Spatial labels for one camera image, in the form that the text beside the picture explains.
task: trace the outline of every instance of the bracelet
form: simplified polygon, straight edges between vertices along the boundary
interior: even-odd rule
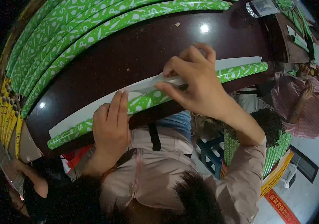
[[[22,209],[23,209],[23,207],[24,207],[24,205],[25,205],[25,203],[23,204],[23,206],[22,206],[20,209],[18,209],[18,211],[22,210]]]

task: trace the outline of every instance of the black cable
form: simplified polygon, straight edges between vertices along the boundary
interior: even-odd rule
[[[71,165],[73,167],[73,171],[75,172],[75,177],[76,177],[76,180],[77,180],[77,174],[76,174],[75,166],[72,164],[72,162],[70,160],[68,160],[68,161],[71,163]]]

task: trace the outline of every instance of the yellow plastic crate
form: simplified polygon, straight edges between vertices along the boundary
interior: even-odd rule
[[[265,183],[263,186],[261,186],[260,197],[263,197],[265,194],[267,194],[270,191],[270,189],[273,188],[273,186],[275,186],[280,181],[280,178],[284,174],[293,156],[294,154],[290,150],[288,150],[285,153],[285,155],[280,159],[277,168],[275,168],[263,181]],[[223,168],[221,170],[220,176],[225,176]]]

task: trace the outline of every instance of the zipper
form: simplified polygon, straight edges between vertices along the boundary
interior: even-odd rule
[[[140,157],[141,157],[141,149],[137,149],[135,154],[136,174],[135,174],[134,183],[132,185],[132,198],[136,198],[136,189],[138,185],[138,178],[139,178],[139,172],[140,172]]]

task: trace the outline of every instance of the plastic stool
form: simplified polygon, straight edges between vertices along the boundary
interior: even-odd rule
[[[201,161],[206,166],[206,168],[215,176],[215,178],[220,179],[220,171],[222,169],[222,159],[224,158],[224,150],[219,146],[219,143],[224,141],[224,136],[221,134],[219,137],[203,142],[202,139],[197,141],[197,145],[201,149]],[[214,154],[212,147],[219,152],[220,157]]]

